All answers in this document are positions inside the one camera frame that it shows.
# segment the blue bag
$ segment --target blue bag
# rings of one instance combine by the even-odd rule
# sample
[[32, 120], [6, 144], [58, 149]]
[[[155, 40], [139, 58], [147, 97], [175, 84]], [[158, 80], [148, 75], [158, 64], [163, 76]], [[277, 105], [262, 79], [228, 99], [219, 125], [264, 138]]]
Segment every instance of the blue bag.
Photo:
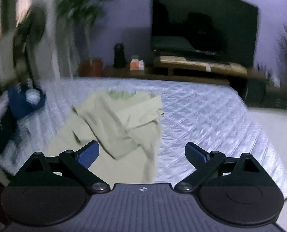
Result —
[[38, 88], [23, 84], [8, 89], [9, 108], [16, 119], [21, 119], [45, 105], [46, 95]]

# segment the wooden tv stand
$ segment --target wooden tv stand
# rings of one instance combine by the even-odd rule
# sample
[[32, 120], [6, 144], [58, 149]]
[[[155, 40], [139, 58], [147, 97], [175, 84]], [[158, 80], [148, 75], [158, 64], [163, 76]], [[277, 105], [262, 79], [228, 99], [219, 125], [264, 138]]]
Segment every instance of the wooden tv stand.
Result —
[[229, 86], [229, 80], [225, 78], [205, 78], [195, 76], [168, 76], [167, 72], [156, 72], [154, 67], [145, 67], [144, 70], [132, 70], [129, 67], [122, 69], [115, 69], [112, 66], [106, 66], [103, 69], [103, 77], [107, 78], [137, 78], [147, 80], [164, 80], [164, 81], [178, 81], [178, 82], [192, 82], [203, 84], [216, 84]]
[[159, 56], [154, 59], [154, 67], [167, 68], [168, 76], [173, 76], [175, 69], [211, 72], [225, 76], [247, 77], [247, 69], [239, 64], [188, 61], [184, 57]]

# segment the lavender wall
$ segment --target lavender wall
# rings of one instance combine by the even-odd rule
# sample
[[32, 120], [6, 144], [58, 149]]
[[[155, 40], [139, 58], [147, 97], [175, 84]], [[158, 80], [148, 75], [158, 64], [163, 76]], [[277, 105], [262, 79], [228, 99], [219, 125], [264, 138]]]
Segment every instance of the lavender wall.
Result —
[[[274, 72], [278, 72], [277, 38], [283, 32], [283, 24], [287, 23], [287, 0], [245, 1], [260, 9], [254, 63], [266, 63]], [[111, 65], [115, 43], [123, 42], [127, 59], [131, 55], [139, 55], [150, 62], [150, 3], [151, 0], [114, 0], [110, 3], [107, 17], [91, 33], [90, 55], [101, 57], [105, 65]]]

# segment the logo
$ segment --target logo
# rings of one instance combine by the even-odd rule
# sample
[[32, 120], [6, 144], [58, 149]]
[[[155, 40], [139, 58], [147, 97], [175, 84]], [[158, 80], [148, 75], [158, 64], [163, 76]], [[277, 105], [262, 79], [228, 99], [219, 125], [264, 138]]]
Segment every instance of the logo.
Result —
[[141, 188], [139, 188], [139, 190], [140, 190], [141, 192], [144, 192], [144, 191], [147, 191], [148, 189], [147, 189], [146, 187], [141, 187]]

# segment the ribbed gray surface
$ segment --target ribbed gray surface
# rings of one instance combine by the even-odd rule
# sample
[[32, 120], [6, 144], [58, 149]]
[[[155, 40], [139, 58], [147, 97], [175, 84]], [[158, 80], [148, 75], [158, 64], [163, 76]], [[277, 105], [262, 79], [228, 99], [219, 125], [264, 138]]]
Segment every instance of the ribbed gray surface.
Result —
[[174, 192], [168, 184], [116, 185], [95, 195], [76, 217], [52, 227], [11, 224], [5, 232], [280, 232], [273, 224], [253, 229], [233, 228], [206, 215], [189, 194]]

